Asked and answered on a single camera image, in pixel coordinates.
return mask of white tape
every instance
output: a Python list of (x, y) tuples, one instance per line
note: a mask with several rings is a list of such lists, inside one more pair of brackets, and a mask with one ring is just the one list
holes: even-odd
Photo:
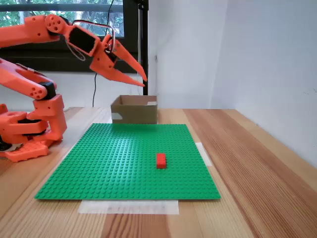
[(178, 200), (83, 200), (78, 213), (178, 215)]
[(119, 113), (111, 113), (112, 120), (122, 120), (122, 116)]
[(195, 143), (197, 146), (197, 149), (199, 150), (200, 155), (202, 156), (202, 159), (204, 160), (204, 163), (207, 167), (212, 166), (212, 163), (210, 161), (210, 158), (201, 142)]
[(158, 104), (157, 102), (148, 102), (147, 106), (155, 106), (157, 104)]
[(109, 118), (109, 120), (107, 121), (107, 124), (112, 124), (112, 118)]

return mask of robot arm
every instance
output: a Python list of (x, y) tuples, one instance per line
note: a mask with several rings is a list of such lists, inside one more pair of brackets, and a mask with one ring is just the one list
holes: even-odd
[(59, 36), (63, 35), (67, 43), (73, 48), (87, 56), (93, 57), (90, 65), (92, 71), (109, 80), (144, 86), (143, 83), (133, 80), (114, 68), (117, 58), (120, 58), (136, 70), (144, 81), (147, 81), (143, 68), (118, 40), (112, 45), (111, 35), (107, 35), (101, 41), (98, 36), (85, 28), (78, 25), (70, 25), (64, 18), (54, 14), (26, 17), (23, 25), (0, 28), (0, 35), (0, 48), (26, 43), (58, 41)]
[[(0, 48), (27, 43), (58, 41), (63, 35), (67, 44), (90, 56), (90, 69), (109, 80), (144, 86), (114, 68), (118, 58), (126, 61), (147, 81), (143, 68), (115, 37), (103, 41), (78, 25), (50, 14), (25, 18), (25, 24), (0, 28)], [(0, 84), (34, 99), (35, 110), (8, 112), (0, 104), (0, 157), (17, 162), (48, 154), (54, 141), (62, 140), (66, 130), (63, 100), (56, 94), (56, 84), (41, 73), (0, 59)], [(17, 151), (1, 150), (1, 146), (23, 143)]]

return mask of wire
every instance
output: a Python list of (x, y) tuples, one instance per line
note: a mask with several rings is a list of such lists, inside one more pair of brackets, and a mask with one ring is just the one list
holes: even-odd
[(76, 58), (78, 58), (80, 61), (85, 61), (86, 57), (76, 48), (72, 47), (71, 45), (69, 45), (69, 43), (67, 42), (66, 38), (65, 38), (65, 42), (67, 47), (69, 48), (69, 50), (73, 53), (73, 55), (76, 56)]
[(96, 77), (97, 77), (97, 73), (95, 74), (95, 90), (94, 90), (94, 96), (93, 96), (93, 107), (94, 107), (94, 103), (95, 103), (95, 94), (96, 94)]
[(86, 20), (74, 20), (71, 24), (74, 25), (77, 22), (81, 22), (81, 23), (87, 23), (87, 24), (92, 24), (92, 25), (96, 25), (96, 26), (101, 26), (101, 27), (106, 27), (106, 28), (112, 28), (111, 26), (109, 26), (108, 24), (102, 24), (102, 23), (95, 23), (92, 21), (86, 21)]
[[(109, 25), (109, 15), (110, 15), (110, 9), (112, 7), (113, 1), (114, 0), (111, 1), (110, 7), (109, 7), (109, 10), (108, 10), (107, 26)], [(112, 27), (111, 27), (111, 29), (112, 29), (112, 37), (114, 37), (114, 29)], [(111, 51), (113, 51), (113, 48), (114, 48), (114, 41), (112, 41)], [(96, 88), (97, 88), (96, 77), (97, 77), (97, 73), (95, 74), (95, 90), (94, 90), (94, 95), (93, 95), (93, 107), (94, 107), (94, 104), (95, 104), (95, 94), (96, 94)]]

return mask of wooden table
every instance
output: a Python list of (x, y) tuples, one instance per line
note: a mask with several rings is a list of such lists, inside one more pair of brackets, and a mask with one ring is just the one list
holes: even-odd
[(317, 171), (235, 110), (161, 109), (160, 123), (187, 124), (212, 160), (220, 201), (181, 201), (180, 215), (78, 214), (80, 201), (35, 194), (93, 122), (110, 110), (71, 108), (51, 154), (0, 160), (0, 237), (317, 237)]

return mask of lego baseplate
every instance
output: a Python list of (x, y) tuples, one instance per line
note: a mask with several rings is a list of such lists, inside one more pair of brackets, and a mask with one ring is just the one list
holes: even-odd
[[(157, 153), (166, 169), (157, 169)], [(36, 199), (220, 199), (186, 125), (96, 123)]]

